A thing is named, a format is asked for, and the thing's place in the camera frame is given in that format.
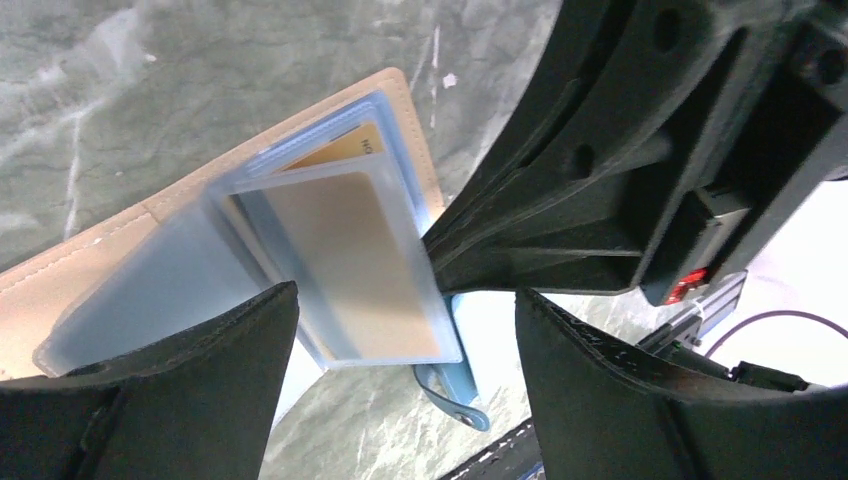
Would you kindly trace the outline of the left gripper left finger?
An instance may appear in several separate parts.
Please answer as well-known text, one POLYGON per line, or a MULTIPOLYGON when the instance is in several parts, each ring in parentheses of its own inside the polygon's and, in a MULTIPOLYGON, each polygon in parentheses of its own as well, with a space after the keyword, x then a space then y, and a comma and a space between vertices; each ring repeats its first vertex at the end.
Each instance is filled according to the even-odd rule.
POLYGON ((294 283, 127 354, 1 385, 5 479, 255 479, 295 339, 294 283))

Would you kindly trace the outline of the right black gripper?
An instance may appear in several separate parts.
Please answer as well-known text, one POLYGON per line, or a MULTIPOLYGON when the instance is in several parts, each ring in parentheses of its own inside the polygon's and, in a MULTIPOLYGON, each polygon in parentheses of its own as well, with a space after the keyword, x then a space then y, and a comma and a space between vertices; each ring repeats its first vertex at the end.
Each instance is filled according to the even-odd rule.
MULTIPOLYGON (((661 210, 621 201, 666 167, 666 121, 723 46, 714 1, 566 1, 518 106, 425 244, 444 292, 624 292, 661 210)), ((847 174, 847 4, 820 1, 721 163, 684 197, 640 286, 653 305, 745 270, 847 174)))

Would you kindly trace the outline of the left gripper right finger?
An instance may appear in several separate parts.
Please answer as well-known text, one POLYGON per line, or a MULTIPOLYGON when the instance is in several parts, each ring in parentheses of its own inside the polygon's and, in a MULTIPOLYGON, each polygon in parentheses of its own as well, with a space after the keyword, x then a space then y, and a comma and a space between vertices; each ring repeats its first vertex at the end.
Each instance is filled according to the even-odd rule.
POLYGON ((847 391, 788 393, 693 371, 541 294, 516 294, 518 350, 551 479, 843 479, 847 391))

